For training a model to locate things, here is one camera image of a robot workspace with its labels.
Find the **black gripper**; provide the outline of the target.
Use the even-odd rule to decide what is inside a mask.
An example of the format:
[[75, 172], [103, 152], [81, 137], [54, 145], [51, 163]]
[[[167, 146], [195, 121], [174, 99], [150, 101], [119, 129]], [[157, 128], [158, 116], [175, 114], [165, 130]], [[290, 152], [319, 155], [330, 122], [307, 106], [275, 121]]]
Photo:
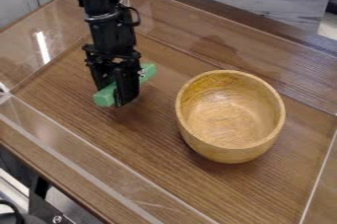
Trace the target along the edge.
[[131, 14], [85, 16], [91, 43], [82, 46], [85, 63], [97, 90], [114, 80], [113, 93], [117, 108], [139, 95], [139, 52], [135, 50], [134, 27], [139, 25]]

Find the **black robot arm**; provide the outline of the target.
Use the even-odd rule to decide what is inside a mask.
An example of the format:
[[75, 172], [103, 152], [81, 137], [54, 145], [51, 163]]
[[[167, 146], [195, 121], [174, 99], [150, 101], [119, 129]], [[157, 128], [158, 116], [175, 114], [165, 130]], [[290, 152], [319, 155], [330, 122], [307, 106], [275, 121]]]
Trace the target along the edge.
[[90, 31], [91, 43], [82, 46], [85, 65], [98, 91], [115, 85], [110, 91], [113, 105], [122, 107], [139, 95], [141, 53], [135, 50], [133, 7], [121, 0], [77, 0], [83, 9], [83, 22]]

